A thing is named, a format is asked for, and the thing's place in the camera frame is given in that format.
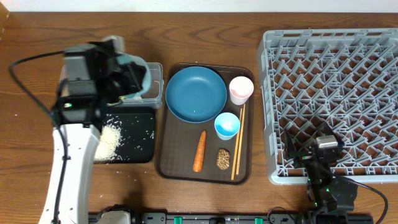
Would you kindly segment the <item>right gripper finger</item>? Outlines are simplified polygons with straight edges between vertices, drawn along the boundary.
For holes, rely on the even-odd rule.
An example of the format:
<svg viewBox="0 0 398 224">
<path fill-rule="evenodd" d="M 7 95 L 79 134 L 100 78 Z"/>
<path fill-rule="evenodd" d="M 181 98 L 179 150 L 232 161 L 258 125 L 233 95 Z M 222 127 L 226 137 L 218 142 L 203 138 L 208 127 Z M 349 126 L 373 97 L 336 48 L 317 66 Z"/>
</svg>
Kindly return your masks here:
<svg viewBox="0 0 398 224">
<path fill-rule="evenodd" d="M 286 128 L 284 128 L 284 141 L 285 141 L 285 150 L 287 151 L 287 157 L 289 159 L 293 159 L 296 156 L 296 148 L 294 146 L 293 140 L 290 137 L 290 134 Z"/>
<path fill-rule="evenodd" d="M 344 146 L 344 142 L 343 142 L 343 140 L 337 135 L 337 134 L 335 134 L 333 131 L 332 131 L 332 129 L 330 128 L 330 126 L 327 124 L 327 123 L 324 123 L 323 124 L 323 128 L 324 128 L 324 130 L 325 130 L 325 136 L 328 136 L 328 135 L 334 135 L 334 137 L 337 139 L 337 141 L 338 141 L 338 146 Z"/>
</svg>

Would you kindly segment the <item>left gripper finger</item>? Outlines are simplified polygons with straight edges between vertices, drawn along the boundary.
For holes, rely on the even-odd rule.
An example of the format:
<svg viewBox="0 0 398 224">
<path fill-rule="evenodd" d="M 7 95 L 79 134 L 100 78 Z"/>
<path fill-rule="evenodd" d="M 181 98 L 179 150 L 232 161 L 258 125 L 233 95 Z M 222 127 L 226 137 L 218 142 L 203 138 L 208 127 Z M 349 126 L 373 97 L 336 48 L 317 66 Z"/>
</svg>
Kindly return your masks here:
<svg viewBox="0 0 398 224">
<path fill-rule="evenodd" d="M 105 89 L 106 103 L 109 105 L 119 103 L 120 96 L 137 92 L 135 84 L 128 80 L 108 80 L 105 83 Z"/>
<path fill-rule="evenodd" d="M 124 67 L 129 80 L 129 91 L 131 93 L 137 93 L 143 90 L 144 77 L 147 71 L 145 66 L 131 62 L 126 64 Z"/>
</svg>

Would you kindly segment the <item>light blue rice bowl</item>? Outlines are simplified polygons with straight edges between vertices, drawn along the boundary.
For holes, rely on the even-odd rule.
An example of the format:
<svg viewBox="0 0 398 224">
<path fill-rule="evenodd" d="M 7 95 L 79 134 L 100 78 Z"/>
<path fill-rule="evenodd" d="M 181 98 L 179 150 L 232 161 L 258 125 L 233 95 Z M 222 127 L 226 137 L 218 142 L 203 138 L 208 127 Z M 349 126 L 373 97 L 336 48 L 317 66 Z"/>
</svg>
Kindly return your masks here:
<svg viewBox="0 0 398 224">
<path fill-rule="evenodd" d="M 121 98 L 135 98 L 146 94 L 151 88 L 151 72 L 147 62 L 135 55 L 121 54 L 117 57 L 122 75 Z"/>
</svg>

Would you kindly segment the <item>brown textured food piece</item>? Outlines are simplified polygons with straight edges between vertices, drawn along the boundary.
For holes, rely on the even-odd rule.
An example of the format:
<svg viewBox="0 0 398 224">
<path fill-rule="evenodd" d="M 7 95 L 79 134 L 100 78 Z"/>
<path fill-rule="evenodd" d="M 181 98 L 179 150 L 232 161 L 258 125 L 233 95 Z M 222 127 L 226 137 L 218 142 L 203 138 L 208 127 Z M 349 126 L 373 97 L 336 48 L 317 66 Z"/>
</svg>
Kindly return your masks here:
<svg viewBox="0 0 398 224">
<path fill-rule="evenodd" d="M 216 165 L 221 170 L 226 170 L 230 165 L 230 153 L 226 149 L 220 149 L 218 151 Z"/>
</svg>

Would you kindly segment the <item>orange carrot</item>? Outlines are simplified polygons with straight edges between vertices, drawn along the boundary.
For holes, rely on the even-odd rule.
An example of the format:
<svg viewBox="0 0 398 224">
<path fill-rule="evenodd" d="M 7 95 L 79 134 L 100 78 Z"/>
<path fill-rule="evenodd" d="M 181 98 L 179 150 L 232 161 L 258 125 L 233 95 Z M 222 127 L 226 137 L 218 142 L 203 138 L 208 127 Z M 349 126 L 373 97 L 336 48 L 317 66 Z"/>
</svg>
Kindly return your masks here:
<svg viewBox="0 0 398 224">
<path fill-rule="evenodd" d="M 200 134 L 200 138 L 193 161 L 193 171 L 200 172 L 203 167 L 203 161 L 205 157 L 205 145 L 206 145 L 206 131 L 203 130 Z"/>
</svg>

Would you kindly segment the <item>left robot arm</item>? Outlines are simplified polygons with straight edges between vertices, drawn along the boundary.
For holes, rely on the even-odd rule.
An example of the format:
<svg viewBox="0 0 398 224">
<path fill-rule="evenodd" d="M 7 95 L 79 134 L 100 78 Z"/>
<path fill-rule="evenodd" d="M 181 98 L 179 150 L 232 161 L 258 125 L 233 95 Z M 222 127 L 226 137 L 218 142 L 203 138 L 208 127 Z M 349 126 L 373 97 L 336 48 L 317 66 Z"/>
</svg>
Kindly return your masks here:
<svg viewBox="0 0 398 224">
<path fill-rule="evenodd" d="M 57 90 L 50 115 L 54 119 L 54 154 L 49 189 L 40 223 L 88 223 L 88 200 L 95 152 L 109 106 L 121 96 L 150 89 L 147 63 L 125 52 L 124 40 L 100 42 L 64 51 L 67 77 Z"/>
</svg>

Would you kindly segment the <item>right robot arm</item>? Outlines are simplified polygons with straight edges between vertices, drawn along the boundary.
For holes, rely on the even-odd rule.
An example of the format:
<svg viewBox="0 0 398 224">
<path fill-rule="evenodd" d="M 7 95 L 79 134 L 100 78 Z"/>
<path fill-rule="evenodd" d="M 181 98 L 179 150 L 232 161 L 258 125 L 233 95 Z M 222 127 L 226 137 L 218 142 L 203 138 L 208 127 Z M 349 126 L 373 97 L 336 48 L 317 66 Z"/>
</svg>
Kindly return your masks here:
<svg viewBox="0 0 398 224">
<path fill-rule="evenodd" d="M 348 212 L 354 210 L 358 186 L 342 177 L 335 177 L 330 165 L 342 154 L 344 142 L 328 124 L 323 125 L 324 136 L 306 151 L 295 148 L 289 132 L 284 130 L 287 157 L 295 168 L 307 173 L 307 194 L 315 208 L 297 216 L 296 223 L 348 223 Z"/>
</svg>

